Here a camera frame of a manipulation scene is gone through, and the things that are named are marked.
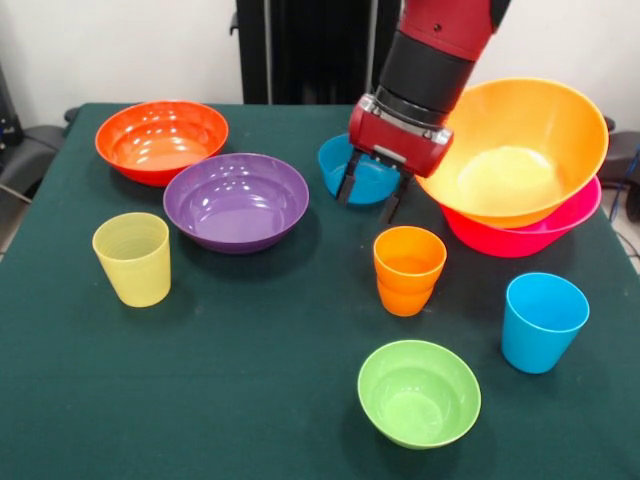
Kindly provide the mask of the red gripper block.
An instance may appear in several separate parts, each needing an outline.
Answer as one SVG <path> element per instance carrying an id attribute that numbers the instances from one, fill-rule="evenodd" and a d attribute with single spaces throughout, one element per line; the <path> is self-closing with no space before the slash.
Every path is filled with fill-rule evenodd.
<path id="1" fill-rule="evenodd" d="M 356 169 L 363 152 L 409 173 L 401 173 L 395 190 L 381 212 L 381 224 L 390 224 L 404 197 L 412 175 L 429 177 L 453 144 L 454 133 L 442 126 L 418 126 L 394 117 L 382 109 L 371 94 L 361 96 L 348 124 L 353 151 L 336 190 L 336 200 L 347 205 L 356 181 Z"/>

